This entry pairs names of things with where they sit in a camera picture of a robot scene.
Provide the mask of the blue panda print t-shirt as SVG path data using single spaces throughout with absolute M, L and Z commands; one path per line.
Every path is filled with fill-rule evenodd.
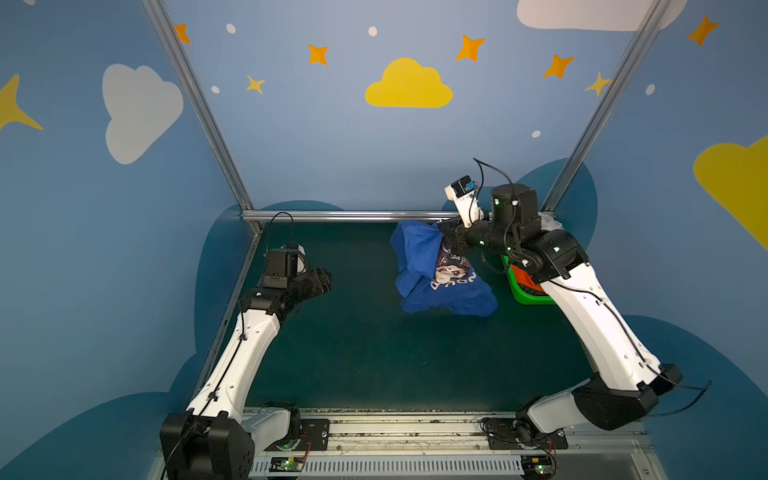
M 497 310 L 490 286 L 467 258 L 448 249 L 436 225 L 401 221 L 390 245 L 397 257 L 395 287 L 403 311 L 444 308 L 455 315 L 484 318 Z

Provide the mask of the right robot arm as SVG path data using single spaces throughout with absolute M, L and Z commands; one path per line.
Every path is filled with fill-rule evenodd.
M 526 272 L 565 314 L 594 370 L 580 384 L 519 410 L 520 442 L 586 423 L 615 430 L 645 417 L 660 396 L 680 384 L 680 370 L 662 363 L 618 313 L 576 238 L 564 229 L 543 228 L 534 189 L 516 183 L 495 187 L 488 212 L 467 176 L 447 186 L 445 194 L 458 211 L 439 224 L 450 250 L 503 255 Z

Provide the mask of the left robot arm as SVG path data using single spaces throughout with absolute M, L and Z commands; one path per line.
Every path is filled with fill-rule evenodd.
M 277 403 L 246 419 L 245 403 L 288 314 L 329 292 L 331 284 L 330 273 L 318 267 L 263 279 L 241 299 L 230 340 L 210 376 L 186 410 L 169 414 L 160 428 L 163 479 L 247 479 L 258 454 L 301 442 L 298 407 Z

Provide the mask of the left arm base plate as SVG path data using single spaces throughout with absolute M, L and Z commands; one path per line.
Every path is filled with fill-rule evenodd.
M 303 419 L 299 437 L 296 440 L 278 441 L 270 445 L 268 451 L 299 452 L 309 449 L 326 451 L 330 440 L 330 421 L 328 419 Z

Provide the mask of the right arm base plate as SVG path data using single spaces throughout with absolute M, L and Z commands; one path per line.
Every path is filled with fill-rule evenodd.
M 545 434 L 525 420 L 505 417 L 484 417 L 480 420 L 481 432 L 486 436 L 491 450 L 567 449 L 568 441 L 563 430 Z

